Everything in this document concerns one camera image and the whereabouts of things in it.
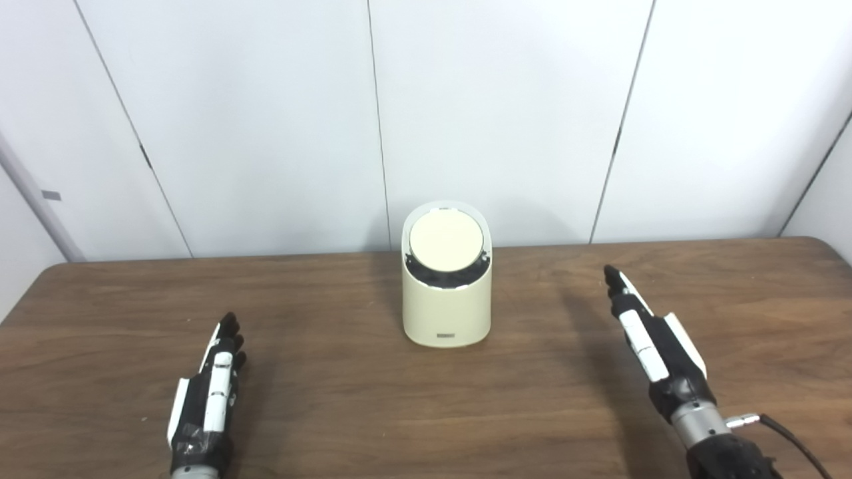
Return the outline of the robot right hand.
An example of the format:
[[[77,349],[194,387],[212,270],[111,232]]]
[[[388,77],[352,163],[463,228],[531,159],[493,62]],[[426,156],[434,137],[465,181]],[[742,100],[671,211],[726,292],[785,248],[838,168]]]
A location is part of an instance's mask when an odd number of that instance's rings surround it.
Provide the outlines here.
[[[648,378],[649,399],[657,413],[672,422],[683,406],[715,405],[703,358],[679,319],[673,313],[655,315],[619,269],[606,265],[603,272],[611,314]]]

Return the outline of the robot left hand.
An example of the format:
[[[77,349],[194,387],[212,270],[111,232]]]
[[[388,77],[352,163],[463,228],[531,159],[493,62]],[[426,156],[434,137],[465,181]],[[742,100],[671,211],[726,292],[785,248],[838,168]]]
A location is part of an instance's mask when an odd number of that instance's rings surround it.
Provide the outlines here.
[[[198,372],[179,379],[166,438],[171,478],[223,478],[234,457],[230,430],[240,375],[246,364],[244,338],[233,312],[219,321]]]

